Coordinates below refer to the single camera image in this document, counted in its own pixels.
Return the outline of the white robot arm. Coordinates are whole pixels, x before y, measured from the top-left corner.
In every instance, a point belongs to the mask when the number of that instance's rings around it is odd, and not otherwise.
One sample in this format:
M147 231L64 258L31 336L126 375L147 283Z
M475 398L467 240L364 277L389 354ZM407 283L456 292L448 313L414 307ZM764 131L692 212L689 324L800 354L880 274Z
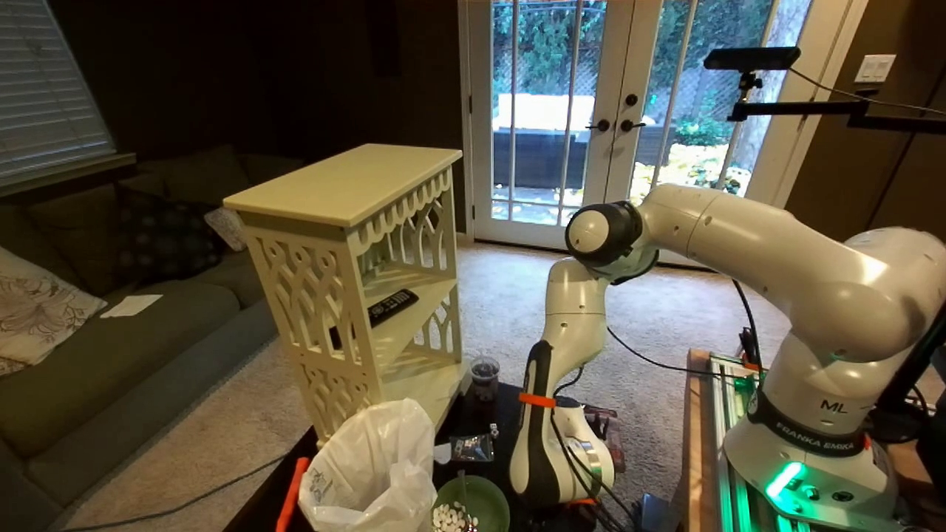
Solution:
M637 205L580 208L549 267L543 335L532 344L509 478L521 497L577 503L612 488L615 465L561 379L602 351L606 292L676 250L785 318L723 465L778 515L828 528L896 528L889 454L866 429L946 301L946 246L917 227L834 240L781 208L661 184Z

